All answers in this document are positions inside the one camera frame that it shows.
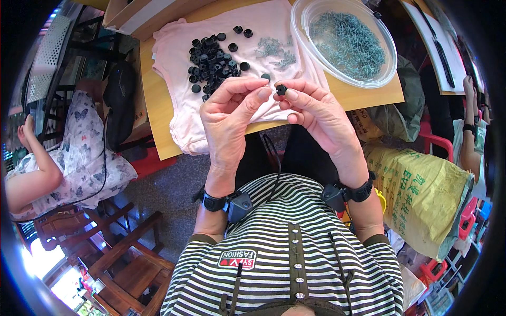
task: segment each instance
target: pink t-shirt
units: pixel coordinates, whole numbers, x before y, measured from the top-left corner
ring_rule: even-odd
[[[188,68],[195,66],[190,61],[189,50],[192,48],[193,39],[202,39],[213,34],[223,32],[227,35],[224,41],[220,41],[220,48],[225,53],[230,43],[236,43],[237,51],[230,53],[232,59],[239,65],[248,62],[250,69],[243,71],[241,76],[260,78],[264,73],[271,76],[269,86],[274,88],[274,83],[282,79],[304,78],[323,88],[328,89],[328,83],[319,67],[298,47],[297,40],[292,37],[292,45],[289,46],[288,36],[290,32],[291,5],[287,0],[272,0],[254,4],[239,9],[224,12],[210,19],[186,23],[185,19],[171,22],[153,33],[156,40],[153,53],[156,54],[153,70],[162,76],[171,94],[174,107],[174,118],[168,125],[174,142],[184,153],[190,155],[208,154],[207,139],[205,137],[202,121],[199,116],[199,108],[202,105],[204,93],[193,93],[188,80]],[[241,25],[243,29],[251,29],[253,36],[246,38],[243,34],[236,34],[233,28]],[[271,37],[284,43],[282,47],[295,55],[297,62],[291,64],[285,70],[270,62],[279,62],[281,57],[267,56],[256,57],[255,49],[258,49],[260,38]],[[279,103],[271,96],[251,119],[253,122],[286,120],[291,110],[282,111]]]

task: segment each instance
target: clear plastic bowl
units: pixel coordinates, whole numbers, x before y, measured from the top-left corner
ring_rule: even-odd
[[[376,35],[380,46],[385,52],[385,63],[380,73],[373,79],[356,80],[336,69],[318,51],[309,36],[311,22],[317,20],[327,11],[350,13],[355,15]],[[356,87],[375,89],[386,85],[392,80],[397,70],[397,50],[394,40],[381,20],[374,17],[373,12],[359,0],[297,0],[291,9],[291,31],[306,53],[316,61],[323,70],[337,79]]]

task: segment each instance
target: black watch strap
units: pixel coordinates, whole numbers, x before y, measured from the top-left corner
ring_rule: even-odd
[[[346,193],[343,195],[344,201],[345,202],[348,202],[349,200],[353,200],[355,202],[365,201],[369,197],[369,195],[371,195],[373,180],[376,180],[376,175],[374,174],[374,172],[369,171],[369,179],[367,179],[367,181],[357,189],[350,189],[348,187],[343,186],[342,184],[339,184],[339,186],[345,189],[346,191]]]
[[[475,127],[474,127],[474,125],[464,124],[464,126],[462,127],[462,132],[464,132],[466,130],[470,130],[473,133],[473,135],[475,134]]]
[[[223,198],[215,198],[207,194],[207,192],[204,190],[204,196],[202,198],[202,205],[203,207],[211,212],[216,212],[225,207],[227,197]]]

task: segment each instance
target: striped shirt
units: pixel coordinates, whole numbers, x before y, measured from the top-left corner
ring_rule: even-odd
[[[241,188],[254,209],[229,223],[224,240],[190,238],[160,315],[222,315],[220,303],[231,308],[239,263],[235,314],[305,300],[331,303],[346,315],[402,314],[402,278],[388,239],[376,235],[362,244],[321,200],[323,187],[303,176],[282,174],[267,202],[276,176]]]

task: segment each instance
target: black cable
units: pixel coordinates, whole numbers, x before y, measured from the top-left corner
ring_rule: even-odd
[[[272,188],[271,195],[269,196],[269,198],[266,201],[266,202],[269,202],[269,201],[271,201],[272,197],[274,196],[274,192],[276,192],[276,188],[279,183],[279,178],[281,177],[281,160],[279,159],[278,151],[276,150],[276,147],[274,146],[274,143],[272,142],[270,137],[267,136],[267,134],[264,134],[263,138],[264,138],[264,142],[265,142],[265,147],[269,151],[269,155],[271,155],[271,157],[273,157],[274,155],[272,154],[272,151],[274,151],[274,153],[276,154],[276,160],[278,161],[278,176],[276,177],[276,182],[274,182],[274,187]]]
[[[33,218],[33,219],[30,219],[30,220],[24,220],[24,221],[17,221],[18,223],[26,223],[26,222],[31,222],[31,221],[35,221],[43,216],[48,216],[48,213],[55,213],[56,210],[64,207],[64,206],[68,206],[68,205],[71,205],[71,204],[75,204],[75,203],[79,203],[79,202],[82,202],[84,200],[87,200],[87,199],[90,199],[92,197],[94,197],[95,195],[99,194],[100,192],[102,192],[102,189],[104,189],[104,186],[105,186],[105,183],[107,181],[107,165],[106,165],[106,153],[105,153],[105,122],[107,121],[107,116],[105,117],[105,120],[104,120],[104,130],[103,130],[103,133],[102,133],[102,139],[104,141],[104,149],[103,149],[103,152],[104,152],[104,183],[102,183],[102,187],[100,188],[100,190],[96,191],[95,193],[91,194],[90,196],[88,197],[85,197],[83,199],[80,199],[80,200],[77,200],[77,201],[74,201],[74,202],[70,202],[70,203],[65,203],[63,205],[60,205],[60,206],[57,206],[55,208],[53,208],[52,210],[42,214],[41,216],[39,217],[36,217],[36,218]]]

